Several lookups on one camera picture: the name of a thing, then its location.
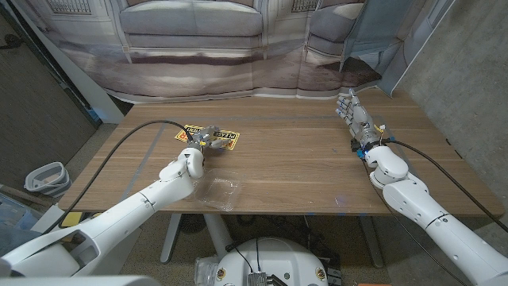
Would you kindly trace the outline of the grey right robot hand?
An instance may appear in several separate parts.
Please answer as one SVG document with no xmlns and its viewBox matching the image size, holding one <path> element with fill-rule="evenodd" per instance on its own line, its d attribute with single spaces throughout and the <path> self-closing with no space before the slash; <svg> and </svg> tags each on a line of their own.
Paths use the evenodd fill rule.
<svg viewBox="0 0 508 286">
<path fill-rule="evenodd" d="M 380 133 L 353 89 L 346 96 L 340 96 L 337 105 L 336 113 L 344 120 L 352 135 L 350 144 L 353 153 L 363 157 L 370 149 L 380 146 Z"/>
</svg>

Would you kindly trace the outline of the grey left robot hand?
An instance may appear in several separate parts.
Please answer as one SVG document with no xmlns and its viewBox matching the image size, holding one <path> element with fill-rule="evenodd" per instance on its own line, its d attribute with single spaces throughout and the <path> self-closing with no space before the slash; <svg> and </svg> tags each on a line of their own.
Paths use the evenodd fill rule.
<svg viewBox="0 0 508 286">
<path fill-rule="evenodd" d="M 230 139 L 215 137 L 214 134 L 219 131 L 217 126 L 207 126 L 199 129 L 192 134 L 189 147 L 200 150 L 202 153 L 205 148 L 220 149 L 226 147 L 231 142 Z"/>
</svg>

